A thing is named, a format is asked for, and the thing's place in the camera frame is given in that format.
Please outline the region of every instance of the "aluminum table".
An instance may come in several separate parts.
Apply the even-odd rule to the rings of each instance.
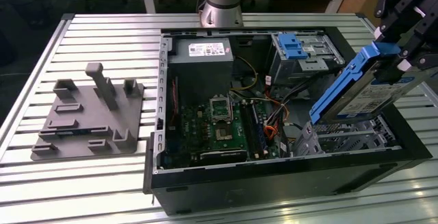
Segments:
[[[244,14],[247,27],[335,26],[355,51],[372,26],[354,14]],[[141,193],[145,140],[153,131],[160,29],[196,28],[193,14],[75,15],[61,20],[0,129],[0,223],[394,223],[438,216],[438,97],[419,85],[396,103],[434,158],[360,192],[168,217]],[[145,86],[135,154],[101,159],[30,160],[30,147],[55,100],[59,78],[92,83],[101,62],[112,83]]]

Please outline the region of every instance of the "yellow wire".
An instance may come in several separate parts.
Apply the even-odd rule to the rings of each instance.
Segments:
[[[274,99],[271,99],[267,95],[264,95],[264,97],[268,99],[268,100],[271,100],[275,104],[280,104],[280,102],[278,102],[276,100],[274,100]]]
[[[259,98],[259,97],[249,97],[249,98],[247,98],[247,97],[243,97],[243,96],[240,96],[239,94],[237,94],[237,92],[232,92],[239,98],[241,98],[241,99],[256,99],[256,100],[263,100],[263,101],[270,101],[268,99],[265,99],[265,98]]]
[[[249,66],[249,68],[252,69],[252,72],[253,72],[253,82],[252,82],[252,84],[251,85],[248,85],[247,87],[235,87],[235,88],[229,88],[229,90],[245,90],[245,89],[248,89],[248,88],[251,88],[253,85],[255,85],[255,83],[257,82],[257,72],[255,71],[255,68],[252,67],[252,65],[248,63],[248,61],[247,60],[244,60],[243,59],[243,57],[240,57],[240,56],[236,56],[236,58],[237,59],[240,59],[241,61],[244,61],[244,63]]]

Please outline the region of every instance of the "ram slot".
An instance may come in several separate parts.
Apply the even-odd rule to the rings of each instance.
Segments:
[[[252,159],[259,159],[263,156],[263,147],[259,140],[259,124],[256,116],[253,116],[253,104],[240,105],[240,116],[245,141],[248,143],[249,157]]]
[[[261,148],[261,155],[265,155],[267,154],[267,144],[265,144],[265,138],[264,138],[264,132],[263,132],[263,123],[259,122],[255,105],[252,105],[252,114],[253,114],[253,120],[256,123],[255,131],[256,131],[256,135],[257,135],[257,142],[259,142],[260,148]]]

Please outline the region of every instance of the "green circuit board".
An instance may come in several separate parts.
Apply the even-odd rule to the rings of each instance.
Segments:
[[[196,154],[213,151],[244,150],[249,148],[240,117],[240,103],[232,104],[232,119],[228,121],[212,121],[211,115],[227,115],[227,103],[213,102],[212,112],[209,103],[197,106],[184,106],[180,108],[180,139],[172,141],[177,143],[177,149],[168,153],[168,165],[171,168],[189,167]],[[253,103],[257,119],[265,119],[265,109],[263,102]],[[268,154],[265,158],[275,158],[276,147],[265,148]]]

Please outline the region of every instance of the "motherboard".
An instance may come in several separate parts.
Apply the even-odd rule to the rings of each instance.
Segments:
[[[168,138],[164,164],[168,168],[196,167],[259,159],[278,155],[263,133],[267,119],[264,103],[233,103],[215,96],[208,103],[180,107],[179,136]]]

